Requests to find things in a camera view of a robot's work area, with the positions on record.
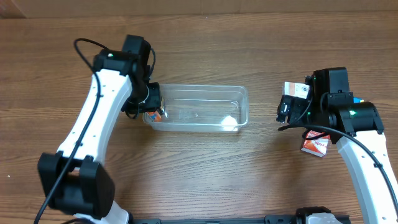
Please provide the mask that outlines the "orange tube white cap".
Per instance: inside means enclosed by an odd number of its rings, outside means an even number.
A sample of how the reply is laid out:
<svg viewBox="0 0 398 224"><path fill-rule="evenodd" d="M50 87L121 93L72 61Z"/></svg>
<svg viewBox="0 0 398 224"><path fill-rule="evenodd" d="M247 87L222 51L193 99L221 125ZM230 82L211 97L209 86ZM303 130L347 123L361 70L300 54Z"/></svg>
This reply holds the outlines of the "orange tube white cap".
<svg viewBox="0 0 398 224"><path fill-rule="evenodd" d="M158 111L147 112L146 115L148 115L150 120L153 122L161 122L162 121L162 115Z"/></svg>

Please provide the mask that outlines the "white orange plaster box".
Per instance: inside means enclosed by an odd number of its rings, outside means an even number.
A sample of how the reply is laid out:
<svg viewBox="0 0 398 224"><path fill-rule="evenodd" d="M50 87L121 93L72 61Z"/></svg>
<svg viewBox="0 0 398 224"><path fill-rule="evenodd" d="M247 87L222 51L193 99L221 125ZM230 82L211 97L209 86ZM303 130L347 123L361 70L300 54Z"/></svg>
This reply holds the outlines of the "white orange plaster box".
<svg viewBox="0 0 398 224"><path fill-rule="evenodd" d="M307 99L310 86L304 83L285 82L282 87L282 94L297 98Z"/></svg>

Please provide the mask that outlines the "clear plastic container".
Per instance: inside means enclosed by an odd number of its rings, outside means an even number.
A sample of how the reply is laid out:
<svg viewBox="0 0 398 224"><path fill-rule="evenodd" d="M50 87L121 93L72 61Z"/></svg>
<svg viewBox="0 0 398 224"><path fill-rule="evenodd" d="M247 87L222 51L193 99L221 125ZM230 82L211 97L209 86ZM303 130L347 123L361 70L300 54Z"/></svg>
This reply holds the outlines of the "clear plastic container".
<svg viewBox="0 0 398 224"><path fill-rule="evenodd" d="M238 132L248 123L248 91L243 86L182 85L160 86L167 117L143 122L157 131L201 133Z"/></svg>

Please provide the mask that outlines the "blue yellow VapoDrops box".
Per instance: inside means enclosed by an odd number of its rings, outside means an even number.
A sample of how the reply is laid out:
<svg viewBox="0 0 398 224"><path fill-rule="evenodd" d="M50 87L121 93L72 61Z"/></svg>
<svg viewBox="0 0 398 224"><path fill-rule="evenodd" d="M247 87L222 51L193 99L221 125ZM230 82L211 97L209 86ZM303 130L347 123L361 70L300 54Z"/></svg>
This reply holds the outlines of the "blue yellow VapoDrops box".
<svg viewBox="0 0 398 224"><path fill-rule="evenodd" d="M363 103L364 100L362 98L356 98L354 97L354 103Z"/></svg>

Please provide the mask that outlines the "black bottle white cap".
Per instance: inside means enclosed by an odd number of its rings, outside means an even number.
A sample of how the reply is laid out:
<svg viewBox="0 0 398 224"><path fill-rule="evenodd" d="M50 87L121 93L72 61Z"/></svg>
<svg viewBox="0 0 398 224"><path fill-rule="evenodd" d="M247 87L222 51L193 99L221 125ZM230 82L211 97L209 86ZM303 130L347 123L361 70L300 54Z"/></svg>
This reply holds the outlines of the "black bottle white cap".
<svg viewBox="0 0 398 224"><path fill-rule="evenodd" d="M167 115L167 112L166 112L166 110L165 110L165 108L164 107L160 107L159 108L159 114L161 115L161 116L163 116L163 117L167 117L168 115Z"/></svg>

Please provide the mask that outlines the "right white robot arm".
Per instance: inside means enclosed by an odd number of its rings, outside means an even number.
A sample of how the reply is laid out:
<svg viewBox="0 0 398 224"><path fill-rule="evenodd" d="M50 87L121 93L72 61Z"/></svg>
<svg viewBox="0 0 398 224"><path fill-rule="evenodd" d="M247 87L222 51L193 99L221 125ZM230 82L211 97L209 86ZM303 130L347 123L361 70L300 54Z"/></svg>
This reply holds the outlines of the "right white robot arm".
<svg viewBox="0 0 398 224"><path fill-rule="evenodd" d="M370 102L352 92L282 94L281 131L305 128L329 136L353 181L365 223L397 223L397 180L387 154L384 125Z"/></svg>

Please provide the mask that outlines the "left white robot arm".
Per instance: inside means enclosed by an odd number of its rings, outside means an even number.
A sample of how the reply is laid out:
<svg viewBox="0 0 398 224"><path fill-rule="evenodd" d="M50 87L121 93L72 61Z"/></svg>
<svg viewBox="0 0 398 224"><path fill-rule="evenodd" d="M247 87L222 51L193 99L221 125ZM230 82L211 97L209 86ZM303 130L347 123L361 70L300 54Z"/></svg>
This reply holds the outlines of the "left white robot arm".
<svg viewBox="0 0 398 224"><path fill-rule="evenodd" d="M50 207L75 222L133 223L132 214L114 199L115 184L104 168L111 133L121 112L135 119L161 109L160 86L151 83L154 50L141 53L103 49L88 66L90 90L72 130L53 154L37 164L45 200L34 219Z"/></svg>

